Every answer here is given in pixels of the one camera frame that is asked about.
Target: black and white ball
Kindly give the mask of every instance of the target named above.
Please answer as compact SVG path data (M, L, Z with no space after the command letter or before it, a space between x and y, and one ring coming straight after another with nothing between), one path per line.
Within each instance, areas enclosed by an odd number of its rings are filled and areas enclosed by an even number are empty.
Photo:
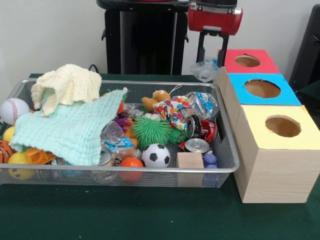
M167 168L170 162L170 153L165 146L155 143L143 151L142 160L147 168Z

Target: yellow ball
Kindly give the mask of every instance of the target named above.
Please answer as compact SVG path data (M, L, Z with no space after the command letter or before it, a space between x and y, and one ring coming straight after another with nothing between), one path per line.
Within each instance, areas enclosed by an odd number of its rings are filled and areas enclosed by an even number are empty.
M31 162L26 158L25 152L16 152L10 157L8 164L31 164ZM11 177L22 181L32 178L35 175L35 173L35 169L9 169L9 174L11 175Z
M15 127L9 127L3 134L3 140L10 143L15 134Z

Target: green spiky ball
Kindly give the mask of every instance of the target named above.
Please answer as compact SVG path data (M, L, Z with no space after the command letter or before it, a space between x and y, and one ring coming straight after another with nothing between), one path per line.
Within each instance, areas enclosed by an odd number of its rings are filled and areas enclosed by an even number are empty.
M171 131L169 142L172 144L180 144L187 139L186 131L174 128Z
M137 117L132 132L138 140L139 148L146 149L151 144L167 145L172 128L166 120L156 121L147 117Z

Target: light green cloth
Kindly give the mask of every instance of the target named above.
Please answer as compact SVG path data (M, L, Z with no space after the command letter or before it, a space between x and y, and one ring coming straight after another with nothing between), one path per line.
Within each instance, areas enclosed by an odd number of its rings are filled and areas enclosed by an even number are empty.
M41 117L42 111L24 114L15 123L10 146L18 152L24 146L49 151L71 165L96 166L101 131L116 117L126 92L115 90L89 103L59 104L47 117Z

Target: mesh tray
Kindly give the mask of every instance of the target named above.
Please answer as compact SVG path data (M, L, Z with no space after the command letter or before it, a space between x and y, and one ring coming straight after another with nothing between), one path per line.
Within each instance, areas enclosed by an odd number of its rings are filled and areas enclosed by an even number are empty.
M15 86L9 98L20 98L32 106L31 87L35 82L35 78L21 81ZM217 157L218 169L177 168L177 153L181 150L177 145L168 144L166 147L171 155L168 168L0 164L0 169L2 169L0 184L220 188L229 174L238 169L239 158L218 88L208 83L103 80L100 95L103 95L107 90L127 87L129 91L126 102L141 103L141 98L152 96L153 91L166 90L170 92L179 84L182 87L174 92L175 95L185 95L189 92L211 93L219 104L218 133L211 145L213 153ZM34 176L28 180L17 180L10 176L9 171L12 170L21 175L26 171L34 171Z

